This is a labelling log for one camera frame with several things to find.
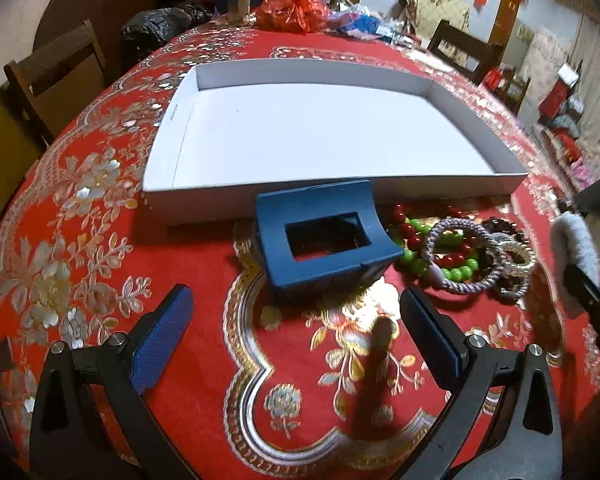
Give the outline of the dark wooden chair far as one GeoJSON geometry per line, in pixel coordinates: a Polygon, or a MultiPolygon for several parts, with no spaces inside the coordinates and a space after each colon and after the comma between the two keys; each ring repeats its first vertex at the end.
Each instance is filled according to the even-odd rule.
{"type": "Polygon", "coordinates": [[[478,86],[490,70],[498,66],[505,47],[487,44],[442,20],[427,50],[478,86]]]}

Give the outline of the wooden chair left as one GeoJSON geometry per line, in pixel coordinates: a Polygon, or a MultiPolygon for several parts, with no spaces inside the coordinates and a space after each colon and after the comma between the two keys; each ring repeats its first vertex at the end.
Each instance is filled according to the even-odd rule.
{"type": "Polygon", "coordinates": [[[9,90],[46,145],[106,88],[108,70],[89,20],[4,66],[9,90]]]}

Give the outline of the blue tissue packet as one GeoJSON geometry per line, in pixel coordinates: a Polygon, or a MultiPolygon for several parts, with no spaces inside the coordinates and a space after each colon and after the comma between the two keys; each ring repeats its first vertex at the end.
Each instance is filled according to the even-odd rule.
{"type": "Polygon", "coordinates": [[[381,19],[376,16],[347,11],[340,16],[337,32],[359,40],[374,40],[382,36],[378,32],[381,25],[381,19]]]}

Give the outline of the red plastic bag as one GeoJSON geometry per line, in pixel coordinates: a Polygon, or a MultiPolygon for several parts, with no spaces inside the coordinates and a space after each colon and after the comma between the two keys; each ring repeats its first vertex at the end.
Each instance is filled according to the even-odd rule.
{"type": "Polygon", "coordinates": [[[263,0],[256,25],[276,32],[314,34],[327,26],[329,6],[322,0],[263,0]]]}

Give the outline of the black plastic bag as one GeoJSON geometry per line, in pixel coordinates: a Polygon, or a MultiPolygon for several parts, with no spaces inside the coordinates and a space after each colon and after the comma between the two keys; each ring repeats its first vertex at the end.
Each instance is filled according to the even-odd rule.
{"type": "Polygon", "coordinates": [[[146,56],[183,32],[208,23],[212,18],[213,12],[197,3],[181,3],[142,11],[122,26],[122,51],[128,55],[146,56]]]}

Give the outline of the white shallow cardboard tray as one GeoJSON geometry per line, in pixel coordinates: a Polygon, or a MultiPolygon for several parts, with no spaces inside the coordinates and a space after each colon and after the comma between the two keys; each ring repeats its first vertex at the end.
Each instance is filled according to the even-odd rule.
{"type": "Polygon", "coordinates": [[[379,203],[508,195],[526,170],[430,78],[307,58],[202,64],[162,118],[142,189],[169,224],[250,217],[259,194],[363,179],[379,203]]]}

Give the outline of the red floral tablecloth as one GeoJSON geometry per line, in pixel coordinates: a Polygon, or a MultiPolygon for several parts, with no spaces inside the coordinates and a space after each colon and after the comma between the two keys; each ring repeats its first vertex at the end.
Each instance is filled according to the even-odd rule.
{"type": "Polygon", "coordinates": [[[600,352],[585,318],[556,296],[550,222],[562,185],[516,120],[484,90],[430,55],[326,35],[214,23],[172,40],[132,68],[71,124],[24,181],[0,226],[0,339],[14,365],[0,401],[20,454],[48,347],[101,344],[130,330],[178,283],[193,289],[192,324],[150,408],[207,479],[385,479],[443,408],[404,333],[368,351],[378,316],[397,318],[407,276],[389,270],[348,304],[285,312],[272,303],[249,222],[164,226],[140,192],[169,100],[195,65],[244,58],[314,58],[430,77],[494,129],[528,171],[512,197],[454,205],[470,218],[514,222],[538,255],[528,295],[434,293],[457,324],[501,348],[537,342],[550,356],[560,416],[570,426],[600,390],[600,352]]]}

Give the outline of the fluffy light blue scrunchie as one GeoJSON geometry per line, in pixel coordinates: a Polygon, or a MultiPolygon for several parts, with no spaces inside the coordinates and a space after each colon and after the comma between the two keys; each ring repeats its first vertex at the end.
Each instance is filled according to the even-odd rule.
{"type": "Polygon", "coordinates": [[[580,214],[564,212],[550,225],[550,250],[558,296],[568,318],[584,312],[577,290],[586,281],[600,288],[600,259],[580,214]]]}

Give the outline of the blue hair claw clip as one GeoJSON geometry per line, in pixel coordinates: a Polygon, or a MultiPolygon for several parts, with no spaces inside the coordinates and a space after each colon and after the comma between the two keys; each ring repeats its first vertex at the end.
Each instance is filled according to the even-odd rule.
{"type": "Polygon", "coordinates": [[[260,194],[256,219],[268,279],[285,296],[368,286],[403,254],[367,180],[260,194]]]}

